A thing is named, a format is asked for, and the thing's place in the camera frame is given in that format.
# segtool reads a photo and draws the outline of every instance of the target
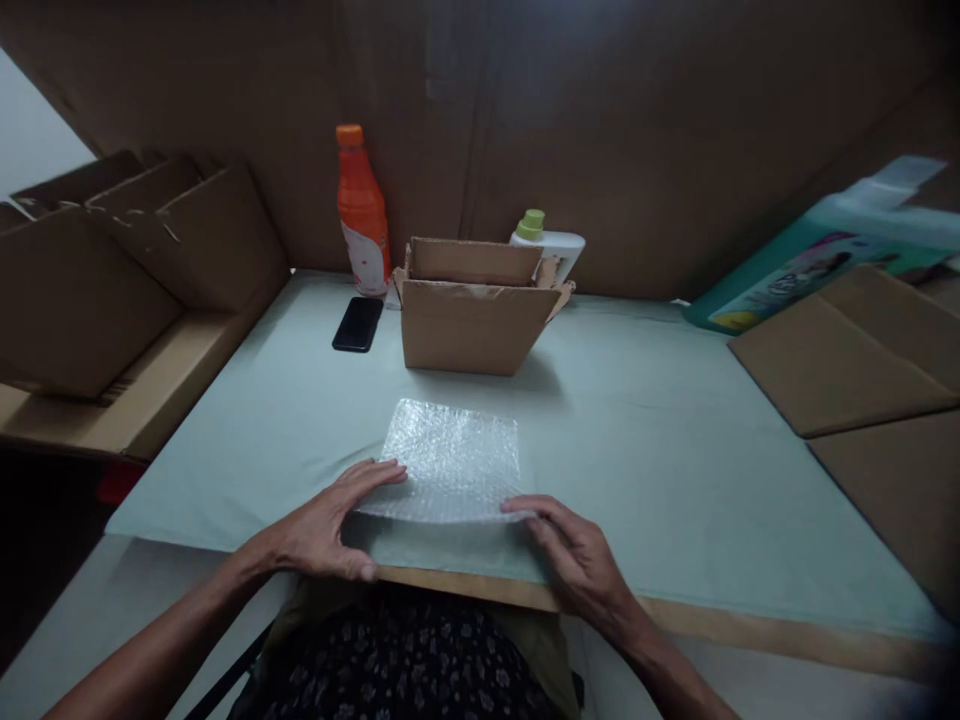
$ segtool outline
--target orange bottle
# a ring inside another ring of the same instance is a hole
[[[337,143],[340,145],[337,209],[353,279],[361,294],[381,297],[387,293],[392,271],[383,194],[363,148],[363,128],[337,125]]]

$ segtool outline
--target bottle label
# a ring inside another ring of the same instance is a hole
[[[380,245],[366,235],[348,228],[343,220],[340,221],[340,227],[343,228],[343,239],[347,241],[347,253],[350,255],[350,266],[353,268],[353,280],[357,289],[364,295],[386,294],[387,283]]]
[[[829,285],[855,265],[869,263],[891,275],[936,265],[946,251],[848,232],[820,238],[709,316],[711,322],[745,331]]]

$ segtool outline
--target light green tablecloth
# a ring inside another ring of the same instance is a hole
[[[574,296],[513,378],[407,370],[400,315],[331,340],[345,276],[297,272],[107,531],[233,550],[380,452],[400,398],[514,417],[522,483],[604,529],[637,593],[916,638],[947,626],[725,336],[674,306]],[[378,562],[540,582],[522,525],[355,517]]]

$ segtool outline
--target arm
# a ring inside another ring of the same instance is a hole
[[[556,571],[562,598],[616,648],[664,718],[736,720],[736,713],[640,607],[596,524],[547,495],[503,504],[504,512],[522,510],[537,513],[527,526]]]
[[[48,720],[164,718],[257,590],[278,570],[373,582],[376,565],[340,543],[347,513],[374,488],[406,480],[396,460],[349,468],[303,507],[251,538],[206,582],[104,660]]]

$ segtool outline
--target smartphone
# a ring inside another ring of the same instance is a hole
[[[377,332],[383,300],[376,298],[353,298],[343,314],[337,334],[333,336],[333,349],[346,352],[367,352],[373,345]]]

